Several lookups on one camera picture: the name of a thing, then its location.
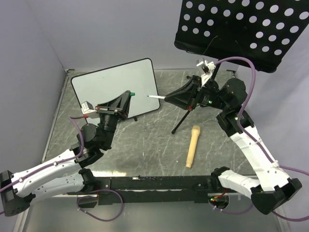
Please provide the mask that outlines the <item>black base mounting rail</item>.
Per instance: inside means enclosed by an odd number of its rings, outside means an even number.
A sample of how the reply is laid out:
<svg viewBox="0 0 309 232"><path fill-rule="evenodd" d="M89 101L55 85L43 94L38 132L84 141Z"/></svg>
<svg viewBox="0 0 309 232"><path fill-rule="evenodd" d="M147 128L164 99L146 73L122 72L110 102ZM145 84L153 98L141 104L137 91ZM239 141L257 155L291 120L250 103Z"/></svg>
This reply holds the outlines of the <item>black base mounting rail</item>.
<svg viewBox="0 0 309 232"><path fill-rule="evenodd" d="M92 190L100 192L80 198L79 207L120 203L119 196L124 203L208 203L211 196L225 191L210 175L96 177L95 180Z"/></svg>

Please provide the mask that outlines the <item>white marker pen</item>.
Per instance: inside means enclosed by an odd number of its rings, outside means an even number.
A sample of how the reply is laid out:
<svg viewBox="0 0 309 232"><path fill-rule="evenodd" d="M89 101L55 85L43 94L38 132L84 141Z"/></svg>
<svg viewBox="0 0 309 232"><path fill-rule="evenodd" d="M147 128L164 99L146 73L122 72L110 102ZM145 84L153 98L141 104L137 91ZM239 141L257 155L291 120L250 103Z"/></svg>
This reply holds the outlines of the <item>white marker pen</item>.
<svg viewBox="0 0 309 232"><path fill-rule="evenodd" d="M152 99L162 99L162 100L166 98L165 96L157 96L157 95L148 95L147 97L152 98Z"/></svg>

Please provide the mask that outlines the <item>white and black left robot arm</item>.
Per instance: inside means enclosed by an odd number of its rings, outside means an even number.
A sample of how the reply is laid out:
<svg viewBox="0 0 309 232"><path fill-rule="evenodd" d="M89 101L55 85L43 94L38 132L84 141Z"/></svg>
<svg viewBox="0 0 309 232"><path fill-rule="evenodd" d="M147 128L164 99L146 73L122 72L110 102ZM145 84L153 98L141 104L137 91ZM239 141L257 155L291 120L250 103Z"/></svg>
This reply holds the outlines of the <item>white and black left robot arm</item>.
<svg viewBox="0 0 309 232"><path fill-rule="evenodd" d="M78 119L98 118L98 125L76 126L77 143L49 161L17 173L2 172L1 214L6 217L18 215L38 201L63 193L92 193L96 179L87 167L111 149L117 123L128 118L133 96L135 93L127 90L96 106L83 102L82 115L70 117L70 121L76 125Z"/></svg>

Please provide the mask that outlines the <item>black perforated music stand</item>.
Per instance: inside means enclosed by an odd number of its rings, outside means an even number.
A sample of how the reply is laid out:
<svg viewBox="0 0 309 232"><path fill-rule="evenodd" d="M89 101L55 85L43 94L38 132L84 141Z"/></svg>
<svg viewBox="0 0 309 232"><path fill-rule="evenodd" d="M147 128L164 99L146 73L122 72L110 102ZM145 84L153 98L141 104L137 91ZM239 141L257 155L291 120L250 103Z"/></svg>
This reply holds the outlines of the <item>black perforated music stand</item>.
<svg viewBox="0 0 309 232"><path fill-rule="evenodd" d="M185 0L175 47L273 73L309 23L306 0Z"/></svg>

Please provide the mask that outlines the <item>white whiteboard with black frame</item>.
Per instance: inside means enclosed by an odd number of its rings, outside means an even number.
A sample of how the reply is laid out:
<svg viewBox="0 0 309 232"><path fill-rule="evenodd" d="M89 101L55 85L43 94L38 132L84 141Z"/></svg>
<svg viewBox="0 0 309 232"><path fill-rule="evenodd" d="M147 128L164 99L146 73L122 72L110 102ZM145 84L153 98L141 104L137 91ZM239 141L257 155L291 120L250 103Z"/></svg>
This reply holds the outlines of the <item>white whiteboard with black frame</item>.
<svg viewBox="0 0 309 232"><path fill-rule="evenodd" d="M152 61L144 58L71 79L78 102L85 101L93 106L106 103L129 90L135 95L131 98L129 118L140 116L160 108Z"/></svg>

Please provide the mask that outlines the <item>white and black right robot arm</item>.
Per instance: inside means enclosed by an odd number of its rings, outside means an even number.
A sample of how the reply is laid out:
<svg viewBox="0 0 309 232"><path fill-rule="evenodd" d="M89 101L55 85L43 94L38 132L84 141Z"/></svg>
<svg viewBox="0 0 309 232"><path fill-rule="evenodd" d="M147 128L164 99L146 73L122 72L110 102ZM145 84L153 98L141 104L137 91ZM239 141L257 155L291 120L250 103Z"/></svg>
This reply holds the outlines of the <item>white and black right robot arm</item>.
<svg viewBox="0 0 309 232"><path fill-rule="evenodd" d="M222 167L212 172L211 187L215 192L227 188L241 193L251 199L259 212L267 215L289 201L302 184L274 161L248 113L238 116L246 97L246 86L239 79L231 78L219 88L215 80L203 83L201 77L193 75L164 100L187 111L194 110L197 105L221 110L216 117L218 124L243 152L257 178L251 179Z"/></svg>

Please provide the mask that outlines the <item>beige microphone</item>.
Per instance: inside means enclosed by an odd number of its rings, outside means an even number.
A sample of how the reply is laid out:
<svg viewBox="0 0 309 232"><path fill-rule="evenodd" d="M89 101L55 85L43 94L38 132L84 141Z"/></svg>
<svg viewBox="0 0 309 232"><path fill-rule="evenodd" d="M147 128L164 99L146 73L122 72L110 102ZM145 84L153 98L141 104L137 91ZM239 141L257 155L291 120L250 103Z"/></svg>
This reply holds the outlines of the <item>beige microphone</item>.
<svg viewBox="0 0 309 232"><path fill-rule="evenodd" d="M197 126L197 125L193 126L191 130L191 140L190 140L190 145L189 145L186 164L185 164L186 168L192 167L194 156L195 156L195 151L197 147L197 141L198 141L200 132L201 132L200 126Z"/></svg>

